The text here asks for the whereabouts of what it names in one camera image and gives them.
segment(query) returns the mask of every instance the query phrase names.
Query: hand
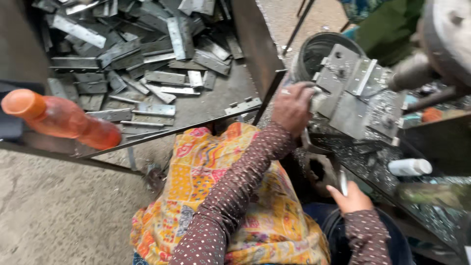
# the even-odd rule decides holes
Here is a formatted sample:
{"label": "hand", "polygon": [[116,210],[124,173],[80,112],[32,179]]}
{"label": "hand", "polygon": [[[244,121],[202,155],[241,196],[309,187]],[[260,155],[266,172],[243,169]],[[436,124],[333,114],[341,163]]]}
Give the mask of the hand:
{"label": "hand", "polygon": [[358,188],[357,184],[353,181],[348,182],[347,197],[330,185],[327,185],[326,188],[339,205],[340,211],[343,214],[361,210],[372,210],[374,208],[370,198],[361,192],[360,188]]}
{"label": "hand", "polygon": [[280,89],[275,99],[271,120],[281,125],[296,138],[301,135],[312,114],[309,112],[311,97],[316,89],[312,82],[301,82]]}

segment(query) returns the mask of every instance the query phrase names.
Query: white plastic bottle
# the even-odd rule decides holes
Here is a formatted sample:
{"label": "white plastic bottle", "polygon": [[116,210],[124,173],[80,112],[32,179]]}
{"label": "white plastic bottle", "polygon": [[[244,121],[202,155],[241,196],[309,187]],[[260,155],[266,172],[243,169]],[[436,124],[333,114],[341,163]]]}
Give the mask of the white plastic bottle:
{"label": "white plastic bottle", "polygon": [[402,159],[389,162],[388,169],[395,176],[409,177],[432,173],[432,165],[425,159]]}

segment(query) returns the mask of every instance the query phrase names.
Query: dusty floor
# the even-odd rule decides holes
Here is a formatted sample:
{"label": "dusty floor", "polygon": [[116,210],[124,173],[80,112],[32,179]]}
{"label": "dusty floor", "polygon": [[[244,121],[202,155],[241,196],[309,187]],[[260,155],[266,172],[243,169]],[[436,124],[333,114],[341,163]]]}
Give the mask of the dusty floor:
{"label": "dusty floor", "polygon": [[[285,45],[301,0],[260,1]],[[345,22],[337,1],[316,1],[288,57],[322,26],[338,31]],[[166,161],[173,140],[135,147],[138,167]],[[129,166],[123,150],[100,159]],[[0,175],[0,264],[131,263],[131,217],[155,199],[140,177],[3,150]]]}

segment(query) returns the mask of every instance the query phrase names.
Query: sleeve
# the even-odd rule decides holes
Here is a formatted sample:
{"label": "sleeve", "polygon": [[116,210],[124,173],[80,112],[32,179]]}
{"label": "sleeve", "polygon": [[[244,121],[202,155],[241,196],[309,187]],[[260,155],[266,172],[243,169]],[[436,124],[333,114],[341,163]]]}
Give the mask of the sleeve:
{"label": "sleeve", "polygon": [[375,210],[345,214],[347,238],[353,251],[349,265],[391,265],[388,230]]}
{"label": "sleeve", "polygon": [[223,265],[230,236],[239,228],[249,198],[272,160],[295,148],[290,133],[271,122],[250,143],[198,206],[170,265]]}

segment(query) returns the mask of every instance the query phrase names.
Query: orange plastic bottle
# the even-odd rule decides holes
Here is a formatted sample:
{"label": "orange plastic bottle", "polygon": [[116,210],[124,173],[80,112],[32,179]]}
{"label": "orange plastic bottle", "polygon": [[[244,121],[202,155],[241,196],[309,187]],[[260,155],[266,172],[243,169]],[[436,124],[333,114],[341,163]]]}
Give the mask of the orange plastic bottle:
{"label": "orange plastic bottle", "polygon": [[68,99],[18,89],[3,98],[1,107],[6,114],[24,119],[39,133],[77,139],[99,150],[121,142],[121,132],[116,125],[85,114]]}

